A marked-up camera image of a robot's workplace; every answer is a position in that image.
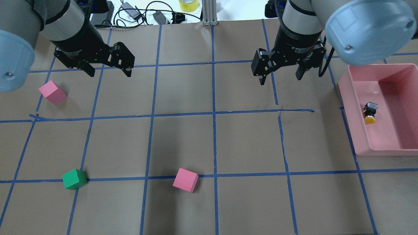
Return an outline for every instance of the pink plastic bin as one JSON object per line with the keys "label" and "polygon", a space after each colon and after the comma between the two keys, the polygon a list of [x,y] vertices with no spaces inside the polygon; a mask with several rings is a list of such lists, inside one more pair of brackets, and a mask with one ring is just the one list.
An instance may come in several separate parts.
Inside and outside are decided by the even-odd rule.
{"label": "pink plastic bin", "polygon": [[[359,156],[418,156],[418,68],[414,64],[348,66],[338,83]],[[378,104],[365,124],[367,102]]]}

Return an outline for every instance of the pink cube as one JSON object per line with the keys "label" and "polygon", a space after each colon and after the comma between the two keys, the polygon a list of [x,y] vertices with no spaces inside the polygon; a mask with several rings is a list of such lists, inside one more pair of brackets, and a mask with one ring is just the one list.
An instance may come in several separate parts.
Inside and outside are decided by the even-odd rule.
{"label": "pink cube", "polygon": [[54,105],[58,104],[62,101],[67,94],[59,88],[53,81],[47,82],[45,85],[39,88],[39,91],[42,95],[49,101],[51,101]]}
{"label": "pink cube", "polygon": [[198,174],[180,168],[177,172],[177,176],[174,180],[173,186],[185,190],[187,192],[193,193],[198,178]]}

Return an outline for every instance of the green cube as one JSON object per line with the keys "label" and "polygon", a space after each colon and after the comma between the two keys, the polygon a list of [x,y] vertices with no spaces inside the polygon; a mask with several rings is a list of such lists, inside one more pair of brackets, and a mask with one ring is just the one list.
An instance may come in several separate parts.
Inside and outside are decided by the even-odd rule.
{"label": "green cube", "polygon": [[76,190],[79,187],[87,184],[86,176],[81,170],[74,169],[62,175],[64,187],[66,189]]}

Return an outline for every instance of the blue tape grid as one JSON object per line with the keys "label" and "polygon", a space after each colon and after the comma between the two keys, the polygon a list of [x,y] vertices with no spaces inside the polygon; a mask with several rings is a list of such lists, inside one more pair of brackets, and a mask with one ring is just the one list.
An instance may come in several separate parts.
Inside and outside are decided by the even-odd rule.
{"label": "blue tape grid", "polygon": [[[263,25],[263,30],[264,30],[264,36],[265,36],[265,41],[266,41],[266,46],[267,49],[270,50],[269,47],[269,42],[268,42],[268,37],[267,37],[267,31],[266,31],[266,26],[265,26],[265,22],[264,20],[261,20],[262,25]],[[107,43],[109,44],[110,42],[110,37],[111,37],[111,33],[112,30],[110,30],[109,33],[109,37],[107,40]],[[101,84],[101,80],[102,80],[102,75],[103,75],[103,71],[105,69],[114,69],[113,67],[104,67],[102,66],[101,68],[96,68],[97,70],[100,70],[100,78],[99,78],[99,82],[98,82],[98,86],[97,86],[97,90],[96,90],[96,96],[95,96],[95,100],[94,100],[94,105],[93,105],[93,110],[92,110],[92,115],[91,117],[86,117],[86,118],[73,118],[73,119],[48,119],[48,118],[43,118],[43,117],[39,117],[38,115],[30,115],[30,117],[32,118],[32,120],[27,119],[27,120],[0,120],[0,123],[32,123],[31,129],[29,131],[27,140],[25,142],[25,145],[23,147],[22,150],[22,154],[20,156],[19,159],[19,163],[14,175],[13,180],[2,180],[0,181],[0,184],[10,184],[10,190],[9,190],[9,194],[8,197],[6,199],[6,203],[4,205],[2,214],[1,214],[1,218],[0,218],[0,226],[3,222],[3,218],[10,200],[10,196],[12,194],[13,188],[15,184],[20,184],[20,183],[40,183],[40,182],[62,182],[62,179],[34,179],[34,180],[17,180],[17,176],[19,173],[19,169],[21,166],[21,163],[23,161],[23,157],[25,155],[25,151],[26,151],[26,147],[27,144],[30,140],[32,131],[35,127],[35,123],[36,122],[52,122],[52,121],[80,121],[80,120],[90,120],[90,126],[89,126],[89,131],[86,137],[86,143],[85,143],[85,148],[84,148],[84,152],[83,152],[83,156],[82,156],[82,161],[81,161],[81,165],[80,165],[80,169],[83,169],[84,166],[84,160],[85,160],[85,155],[87,152],[87,147],[88,147],[88,142],[89,142],[89,136],[90,136],[90,132],[91,132],[91,128],[92,128],[92,124],[94,120],[98,120],[98,119],[113,119],[113,118],[151,118],[151,123],[150,123],[150,134],[149,134],[149,141],[148,141],[148,153],[147,153],[147,165],[146,165],[146,174],[145,177],[120,177],[120,178],[90,178],[87,179],[88,181],[124,181],[124,180],[144,180],[145,184],[144,184],[144,196],[143,196],[143,207],[142,207],[142,211],[141,211],[141,222],[140,222],[140,234],[143,234],[143,226],[144,226],[144,215],[145,215],[145,205],[146,205],[146,191],[147,191],[147,184],[148,184],[148,180],[161,180],[161,179],[174,179],[175,176],[148,176],[148,171],[149,171],[149,161],[150,161],[150,147],[151,147],[151,140],[152,140],[152,128],[153,128],[153,119],[154,117],[169,117],[169,116],[187,116],[187,115],[213,115],[213,134],[214,134],[214,174],[204,174],[204,175],[199,175],[200,178],[214,178],[214,200],[215,200],[215,226],[216,226],[216,234],[219,234],[219,221],[218,221],[218,190],[217,190],[217,178],[218,177],[257,177],[257,176],[286,176],[288,179],[288,191],[289,191],[289,199],[290,199],[290,204],[291,204],[291,211],[292,211],[292,219],[293,219],[293,226],[294,226],[294,231],[295,234],[298,234],[298,229],[297,229],[297,222],[296,222],[296,213],[294,210],[294,202],[293,202],[293,193],[292,193],[292,189],[291,189],[291,176],[294,175],[318,175],[318,174],[358,174],[359,179],[360,179],[360,184],[362,187],[362,191],[363,191],[363,195],[364,195],[364,199],[366,202],[366,206],[367,206],[367,210],[369,213],[369,217],[370,217],[370,221],[372,224],[372,228],[373,228],[373,232],[375,234],[377,234],[377,229],[376,229],[376,225],[374,223],[374,219],[373,219],[373,215],[372,215],[372,211],[370,208],[370,204],[367,198],[367,193],[366,193],[366,189],[364,186],[364,182],[362,179],[362,173],[377,173],[377,172],[407,172],[407,171],[418,171],[418,168],[402,168],[402,169],[368,169],[368,170],[361,170],[359,167],[359,164],[357,163],[357,156],[354,152],[354,147],[352,144],[352,139],[351,139],[351,135],[349,133],[349,129],[348,129],[348,125],[347,125],[347,120],[345,118],[345,114],[344,114],[344,108],[341,108],[341,113],[342,113],[342,117],[344,120],[344,125],[346,127],[346,131],[347,131],[347,135],[349,138],[349,142],[352,148],[352,153],[353,153],[353,157],[354,157],[354,161],[356,164],[356,170],[348,170],[348,171],[303,171],[303,172],[290,172],[289,171],[289,167],[286,161],[286,156],[285,156],[285,149],[284,149],[284,142],[283,142],[283,127],[282,127],[282,123],[281,123],[281,118],[278,118],[278,125],[279,125],[279,130],[280,130],[280,137],[281,137],[281,143],[282,143],[282,150],[283,150],[283,159],[285,162],[285,172],[266,172],[266,173],[242,173],[242,174],[218,174],[217,173],[217,152],[216,152],[216,115],[223,115],[223,114],[233,114],[233,113],[256,113],[256,112],[280,112],[280,111],[290,111],[290,112],[314,112],[314,110],[310,110],[310,109],[298,109],[298,110],[290,110],[290,109],[271,109],[271,110],[238,110],[238,111],[231,111],[231,112],[226,112],[226,111],[216,111],[216,103],[215,103],[215,65],[216,64],[225,64],[225,63],[249,63],[251,62],[251,60],[238,60],[238,61],[215,61],[215,50],[214,50],[214,27],[212,26],[212,34],[211,34],[211,38],[212,38],[212,61],[211,62],[200,62],[200,63],[179,63],[179,64],[158,64],[158,60],[159,60],[159,48],[160,48],[160,43],[161,43],[161,26],[159,29],[159,36],[158,36],[158,49],[157,49],[157,61],[155,65],[139,65],[139,66],[135,66],[135,68],[141,68],[141,67],[155,67],[155,81],[154,81],[154,94],[153,94],[153,108],[152,108],[152,113],[151,115],[141,115],[141,116],[134,116],[134,115],[129,115],[129,116],[108,116],[108,117],[95,117],[94,116],[94,112],[95,112],[95,108],[96,108],[96,103],[97,103],[97,98],[98,98],[98,94],[99,94],[99,89],[100,89],[100,84]],[[397,53],[394,54],[394,56],[403,56],[403,55],[418,55],[418,53]],[[43,71],[31,71],[30,73],[48,73],[47,78],[45,83],[49,80],[49,77],[51,75],[52,72],[66,72],[66,71],[77,71],[76,69],[59,69],[59,70],[52,70],[52,67],[54,65],[55,62],[55,57],[53,58],[53,61],[51,63],[51,66],[49,68],[49,70],[43,70]],[[212,64],[212,97],[213,97],[213,111],[212,112],[196,112],[196,113],[174,113],[174,114],[159,114],[156,115],[154,114],[154,110],[155,110],[155,95],[156,95],[156,86],[157,86],[157,73],[158,73],[158,67],[161,66],[183,66],[183,65],[201,65],[201,64]],[[336,89],[336,92],[338,94],[338,88],[336,86],[335,80],[334,80],[334,76],[332,74],[332,70],[331,70],[331,66],[328,67],[329,73],[331,75],[331,80],[332,83]],[[277,92],[276,92],[276,87],[275,87],[275,81],[274,81],[274,75],[272,74],[272,85],[273,85],[273,93],[274,93],[274,98],[275,98],[275,102],[278,105],[278,99],[277,99]],[[39,110],[39,107],[41,105],[41,101],[42,101],[42,96],[40,96],[36,111]],[[71,231],[71,223],[72,223],[72,219],[74,216],[74,210],[75,210],[75,205],[76,205],[76,201],[77,201],[77,196],[78,196],[78,190],[75,191],[74,194],[74,200],[73,200],[73,205],[72,205],[72,209],[71,209],[71,214],[70,214],[70,220],[69,220],[69,224],[68,224],[68,229],[67,229],[67,234],[70,234]]]}
{"label": "blue tape grid", "polygon": [[147,188],[148,188],[148,173],[150,170],[150,155],[151,155],[151,141],[153,137],[153,124],[154,124],[154,113],[155,113],[155,96],[157,93],[157,75],[158,75],[158,61],[160,59],[160,45],[161,45],[161,29],[162,25],[160,25],[160,29],[158,32],[158,46],[157,46],[157,60],[155,63],[155,78],[154,78],[154,93],[153,93],[153,106],[151,111],[151,123],[150,123],[150,134],[148,139],[148,152],[147,152],[147,164],[145,169],[145,181],[144,181],[144,194],[142,198],[142,210],[141,210],[141,222],[140,222],[140,233],[143,234],[144,231],[144,217],[145,217],[145,206],[146,206],[146,199],[147,199]]}
{"label": "blue tape grid", "polygon": [[[109,30],[109,36],[107,38],[107,44],[110,43],[110,37],[111,36],[112,36],[112,29]],[[104,67],[105,67],[105,65],[102,64],[102,67],[100,69],[99,81],[97,83],[96,96],[94,97],[92,115],[90,117],[89,131],[87,132],[86,143],[84,145],[83,156],[82,156],[81,163],[80,163],[80,170],[81,171],[84,168],[84,161],[86,159],[87,147],[89,146],[90,133],[92,131],[92,126],[93,126],[93,121],[94,121],[94,112],[96,111],[97,98],[99,97],[99,91],[100,91],[100,85],[102,83],[102,77],[103,77],[103,69],[104,69]],[[71,231],[71,225],[72,225],[72,222],[73,222],[73,216],[74,216],[74,211],[75,211],[75,207],[76,207],[76,203],[77,203],[78,192],[79,192],[79,190],[76,189],[76,191],[74,193],[73,205],[71,207],[70,219],[68,221],[67,235],[69,235],[70,234],[70,231]]]}

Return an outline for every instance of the tape roll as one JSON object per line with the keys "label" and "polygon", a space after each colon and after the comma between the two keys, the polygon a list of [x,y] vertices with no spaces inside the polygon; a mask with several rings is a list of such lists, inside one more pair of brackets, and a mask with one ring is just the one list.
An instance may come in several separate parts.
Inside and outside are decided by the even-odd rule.
{"label": "tape roll", "polygon": [[180,8],[184,12],[196,11],[199,7],[199,2],[197,0],[178,0],[180,3]]}

